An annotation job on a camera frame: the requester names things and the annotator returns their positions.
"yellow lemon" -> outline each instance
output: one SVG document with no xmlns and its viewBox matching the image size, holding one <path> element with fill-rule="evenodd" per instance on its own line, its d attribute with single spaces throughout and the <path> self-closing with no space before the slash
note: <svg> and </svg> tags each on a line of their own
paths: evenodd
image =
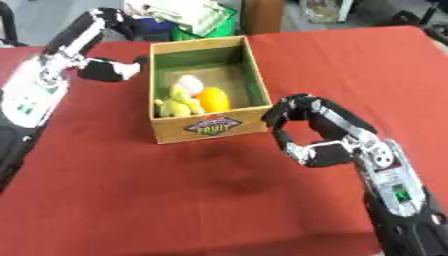
<svg viewBox="0 0 448 256">
<path fill-rule="evenodd" d="M 230 110 L 229 97 L 218 87 L 205 88 L 196 97 L 206 112 L 225 112 Z"/>
</svg>

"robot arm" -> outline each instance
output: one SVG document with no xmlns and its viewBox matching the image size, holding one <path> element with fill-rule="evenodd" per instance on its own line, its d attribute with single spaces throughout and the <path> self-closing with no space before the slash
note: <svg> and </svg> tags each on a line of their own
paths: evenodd
<svg viewBox="0 0 448 256">
<path fill-rule="evenodd" d="M 123 64 L 85 55 L 105 29 L 129 39 L 132 19 L 123 11 L 98 8 L 82 14 L 40 54 L 21 63 L 0 90 L 0 193 L 6 188 L 69 88 L 67 70 L 85 79 L 123 81 L 141 71 L 145 59 Z"/>
<path fill-rule="evenodd" d="M 386 256 L 448 255 L 448 225 L 400 146 L 336 103 L 299 94 L 280 100 L 263 120 L 282 151 L 308 167 L 355 163 L 364 204 Z M 306 120 L 324 141 L 299 146 L 283 130 Z"/>
</svg>

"wooden crate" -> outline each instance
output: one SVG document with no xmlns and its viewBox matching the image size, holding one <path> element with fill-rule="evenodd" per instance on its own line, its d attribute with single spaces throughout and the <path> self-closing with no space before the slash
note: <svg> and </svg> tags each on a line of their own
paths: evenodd
<svg viewBox="0 0 448 256">
<path fill-rule="evenodd" d="M 260 118 L 271 100 L 246 37 L 152 44 L 150 60 L 149 119 L 157 143 L 266 131 Z M 154 99 L 165 100 L 169 86 L 182 75 L 195 75 L 205 87 L 223 89 L 232 109 L 191 117 L 157 117 Z"/>
</svg>

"white cloth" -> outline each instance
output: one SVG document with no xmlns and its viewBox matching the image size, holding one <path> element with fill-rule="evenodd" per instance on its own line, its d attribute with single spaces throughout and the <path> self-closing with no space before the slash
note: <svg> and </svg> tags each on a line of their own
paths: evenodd
<svg viewBox="0 0 448 256">
<path fill-rule="evenodd" d="M 225 9 L 212 0 L 124 0 L 123 5 L 129 15 L 169 20 L 203 37 L 229 17 Z"/>
</svg>

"fruit label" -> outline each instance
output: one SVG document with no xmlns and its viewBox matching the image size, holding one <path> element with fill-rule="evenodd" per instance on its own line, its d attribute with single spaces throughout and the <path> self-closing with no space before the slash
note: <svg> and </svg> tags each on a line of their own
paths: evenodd
<svg viewBox="0 0 448 256">
<path fill-rule="evenodd" d="M 228 117 L 209 116 L 206 120 L 202 120 L 196 124 L 185 127 L 185 130 L 197 134 L 217 136 L 239 126 L 240 124 L 242 124 L 242 122 Z"/>
</svg>

